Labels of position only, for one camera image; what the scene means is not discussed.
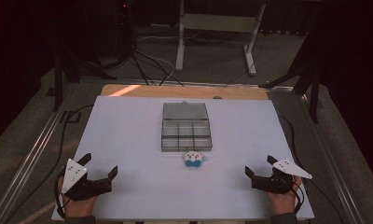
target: white board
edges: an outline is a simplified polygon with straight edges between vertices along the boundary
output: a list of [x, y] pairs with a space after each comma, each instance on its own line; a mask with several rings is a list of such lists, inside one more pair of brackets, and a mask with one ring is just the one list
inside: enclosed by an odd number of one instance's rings
[[[161, 152], [164, 103], [205, 103], [213, 149], [200, 168], [182, 152]], [[268, 155], [292, 159], [271, 101], [99, 96], [75, 160], [91, 153], [88, 179], [118, 166], [113, 190], [94, 207], [109, 220], [254, 220], [271, 215], [266, 195], [251, 188], [244, 166], [270, 176]], [[298, 218], [313, 218], [306, 198]], [[56, 212], [54, 219], [59, 219]]]

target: sleeve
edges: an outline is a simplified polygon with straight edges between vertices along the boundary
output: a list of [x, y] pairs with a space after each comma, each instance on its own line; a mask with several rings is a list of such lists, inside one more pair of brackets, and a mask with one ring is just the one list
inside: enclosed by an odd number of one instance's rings
[[270, 224], [297, 224], [295, 213], [285, 213], [270, 217]]
[[66, 217], [64, 224], [95, 224], [95, 217]]

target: gray metal box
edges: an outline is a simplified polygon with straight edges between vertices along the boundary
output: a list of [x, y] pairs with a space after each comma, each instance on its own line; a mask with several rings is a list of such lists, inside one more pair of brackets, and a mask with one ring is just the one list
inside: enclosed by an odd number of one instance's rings
[[210, 151], [212, 147], [206, 104], [183, 102], [163, 105], [163, 152]]

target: table leg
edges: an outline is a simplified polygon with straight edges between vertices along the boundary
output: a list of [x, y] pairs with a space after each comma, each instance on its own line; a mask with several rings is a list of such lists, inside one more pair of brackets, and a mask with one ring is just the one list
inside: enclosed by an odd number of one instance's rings
[[265, 10], [266, 5], [261, 5], [256, 15], [256, 22], [254, 22], [253, 31], [251, 32], [251, 40], [248, 45], [244, 45], [244, 54], [245, 54], [245, 61], [247, 62], [247, 68], [250, 76], [254, 76], [256, 74], [256, 65], [253, 58], [253, 46], [256, 42], [256, 36], [259, 31], [259, 25], [261, 23], [263, 11]]
[[178, 51], [175, 62], [175, 71], [183, 70], [184, 63], [184, 0], [180, 0], [180, 34], [178, 37]]

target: black cable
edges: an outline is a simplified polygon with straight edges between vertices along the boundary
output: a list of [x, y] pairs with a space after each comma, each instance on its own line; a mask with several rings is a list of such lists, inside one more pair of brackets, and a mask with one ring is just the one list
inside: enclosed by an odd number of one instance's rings
[[294, 189], [291, 189], [292, 192], [294, 192], [295, 196], [297, 197], [297, 206], [295, 207], [295, 213], [297, 213], [300, 209], [300, 207], [302, 206], [302, 204], [305, 202], [305, 194], [303, 193], [303, 190], [300, 188], [300, 185], [297, 184], [296, 182], [294, 182], [294, 185], [297, 186], [297, 188], [300, 190], [300, 192], [302, 193], [302, 200], [300, 200], [300, 197], [299, 195], [297, 194], [297, 191], [294, 190]]
[[[285, 120], [285, 122], [287, 123], [289, 129], [290, 129], [290, 132], [291, 132], [291, 148], [292, 148], [292, 151], [294, 153], [294, 158], [295, 158], [295, 161], [297, 162], [297, 165], [304, 169], [303, 168], [303, 165], [302, 163], [300, 162], [299, 160], [299, 157], [297, 156], [297, 149], [296, 149], [296, 144], [295, 144], [295, 129], [294, 129], [294, 125], [292, 125], [292, 123], [285, 117], [284, 113], [276, 106], [274, 106], [276, 108], [276, 110], [281, 114], [281, 116], [279, 116], [279, 118]], [[340, 222], [344, 224], [344, 221], [343, 221], [343, 218], [341, 217], [340, 215], [340, 211], [337, 209], [337, 207], [335, 206], [335, 204], [328, 198], [328, 196], [326, 196], [326, 194], [314, 183], [314, 181], [312, 181], [312, 179], [310, 179], [310, 182], [320, 191], [320, 193], [329, 201], [329, 203], [331, 204], [331, 206], [335, 209], [336, 213], [338, 214], [338, 217], [340, 218]]]
[[62, 208], [64, 208], [68, 203], [70, 203], [71, 199], [68, 199], [67, 203], [65, 203]]
[[254, 59], [254, 63], [251, 64], [250, 67], [248, 67], [248, 72], [250, 72], [251, 67], [253, 67], [254, 65], [256, 65], [256, 61], [258, 60], [258, 57], [259, 57], [260, 53], [262, 52], [263, 44], [264, 44], [265, 41], [266, 41], [266, 36], [267, 36], [267, 35], [264, 35], [264, 36], [263, 36], [262, 42], [261, 42], [261, 44], [260, 44], [260, 46], [259, 46], [259, 51], [258, 51], [257, 55], [253, 58], [253, 59]]
[[19, 209], [21, 209], [21, 207], [35, 194], [35, 192], [48, 180], [48, 178], [52, 175], [53, 171], [56, 169], [56, 167], [58, 166], [59, 164], [59, 161], [62, 157], [62, 145], [63, 145], [63, 142], [64, 142], [64, 134], [65, 134], [65, 129], [67, 127], [67, 123], [68, 121], [70, 120], [70, 118], [78, 113], [79, 111], [85, 109], [85, 108], [88, 108], [88, 107], [92, 107], [93, 105], [85, 105], [81, 108], [79, 108], [78, 110], [74, 111], [74, 113], [72, 114], [69, 114], [66, 118], [66, 120], [64, 121], [64, 125], [63, 125], [63, 128], [62, 128], [62, 138], [61, 138], [61, 143], [60, 143], [60, 148], [59, 148], [59, 153], [58, 153], [58, 157], [55, 161], [55, 163], [53, 164], [53, 166], [50, 168], [48, 174], [44, 177], [44, 179], [21, 201], [21, 203], [15, 207], [14, 211], [8, 216], [8, 218], [6, 219], [6, 221], [4, 223], [8, 223], [12, 218], [13, 216], [15, 216], [15, 214], [19, 211]]
[[142, 55], [143, 57], [145, 57], [145, 58], [147, 58], [147, 59], [149, 59], [149, 60], [151, 60], [152, 62], [154, 62], [163, 72], [164, 72], [164, 79], [163, 80], [165, 80], [166, 79], [166, 77], [167, 77], [167, 75], [169, 76], [170, 74], [169, 73], [167, 73], [166, 72], [166, 70], [164, 69], [164, 67], [160, 64], [160, 63], [158, 63], [157, 61], [155, 61], [154, 59], [152, 59], [152, 58], [150, 58], [150, 57], [148, 57], [148, 56], [146, 56], [145, 54], [143, 54], [142, 52], [140, 52], [140, 51], [138, 51], [138, 50], [133, 50], [134, 52], [136, 52], [136, 53], [138, 53], [138, 54], [140, 54], [140, 55]]
[[209, 32], [207, 31], [203, 31], [203, 33], [211, 38], [214, 38], [214, 39], [220, 39], [220, 41], [217, 41], [217, 42], [210, 42], [210, 44], [222, 44], [222, 43], [225, 43], [227, 41], [230, 41], [230, 40], [233, 40], [235, 39], [236, 37], [240, 36], [241, 33], [233, 33], [230, 37], [228, 38], [224, 38], [224, 37], [220, 37], [220, 36], [216, 36], [216, 35], [213, 35], [213, 34], [210, 34]]
[[310, 180], [310, 182], [321, 192], [321, 194], [323, 194], [323, 196], [326, 198], [327, 201], [329, 201], [332, 207], [335, 208], [335, 212], [338, 214], [338, 217], [340, 218], [340, 222], [344, 224], [343, 218], [340, 215], [340, 211], [337, 209], [335, 204], [332, 203], [332, 201], [328, 198], [328, 196], [326, 196], [326, 194], [314, 183], [314, 181], [312, 181], [312, 179]]
[[160, 63], [158, 63], [157, 61], [155, 61], [153, 58], [151, 58], [151, 57], [149, 57], [149, 56], [143, 54], [142, 52], [140, 52], [140, 51], [138, 51], [138, 50], [136, 50], [135, 52], [137, 52], [138, 54], [140, 54], [140, 55], [146, 57], [147, 59], [151, 60], [152, 62], [154, 62], [154, 63], [157, 64], [157, 65], [154, 65], [154, 64], [152, 64], [152, 63], [146, 62], [146, 61], [144, 61], [144, 60], [142, 60], [142, 59], [139, 59], [139, 58], [137, 58], [137, 57], [136, 57], [136, 60], [138, 60], [138, 61], [140, 61], [140, 62], [142, 62], [142, 63], [149, 64], [149, 65], [151, 65], [151, 66], [153, 66], [153, 67], [155, 67], [155, 68], [158, 68], [159, 70], [163, 71], [165, 77], [164, 77], [164, 79], [159, 83], [160, 86], [161, 86], [161, 85], [164, 83], [164, 81], [167, 80], [168, 78], [172, 78], [172, 79], [174, 79], [176, 82], [178, 82], [178, 84], [180, 84], [181, 86], [184, 86], [184, 84], [182, 84], [182, 83], [181, 83], [177, 78], [171, 76], [171, 75], [166, 71], [166, 69], [164, 69], [164, 67], [163, 67]]
[[[140, 62], [142, 62], [142, 63], [146, 63], [146, 64], [148, 64], [148, 65], [150, 65], [150, 66], [153, 66], [153, 67], [155, 67], [155, 68], [158, 68], [159, 70], [162, 70], [163, 71], [163, 67], [159, 67], [159, 66], [156, 66], [156, 65], [154, 65], [154, 64], [152, 64], [152, 63], [149, 63], [149, 62], [146, 62], [146, 61], [144, 61], [144, 60], [142, 60], [142, 59], [139, 59], [139, 58], [136, 58], [138, 61], [140, 61]], [[180, 84], [180, 86], [185, 86], [183, 83], [181, 83], [177, 78], [175, 78], [175, 77], [173, 77], [173, 76], [171, 76], [168, 72], [166, 72], [166, 71], [163, 71], [167, 76], [166, 76], [166, 78], [164, 78], [160, 83], [159, 83], [159, 85], [161, 86], [163, 83], [164, 83], [164, 81], [167, 79], [167, 78], [172, 78], [172, 79], [174, 79], [176, 82], [178, 82], [178, 84]]]
[[206, 35], [204, 35], [204, 41], [201, 41], [201, 40], [196, 40], [195, 37], [198, 36], [199, 34], [201, 33], [201, 31], [196, 31], [196, 33], [191, 36], [191, 37], [187, 37], [186, 40], [189, 40], [191, 42], [193, 42], [193, 44], [188, 44], [187, 42], [184, 43], [185, 46], [194, 46], [194, 45], [205, 45], [209, 42], [209, 39]]
[[60, 198], [59, 180], [64, 175], [65, 175], [65, 166], [63, 166], [62, 170], [56, 175], [54, 186], [53, 186], [53, 192], [55, 193], [55, 201], [56, 201], [56, 205], [58, 206], [56, 211], [58, 212], [59, 216], [61, 216], [61, 218], [63, 218], [63, 219], [65, 219], [65, 213], [63, 211], [63, 206], [61, 204], [61, 200], [59, 199]]
[[155, 85], [155, 82], [145, 74], [145, 72], [143, 71], [143, 69], [141, 68], [140, 64], [137, 62], [137, 59], [133, 53], [133, 51], [131, 51], [130, 53], [131, 57], [134, 59], [134, 62], [135, 62], [135, 65], [137, 66], [138, 70], [140, 71], [140, 75], [142, 76], [142, 78], [144, 79], [145, 81], [145, 84], [147, 86], [149, 86], [149, 83], [148, 83], [148, 80], [150, 80], [152, 82], [153, 85]]

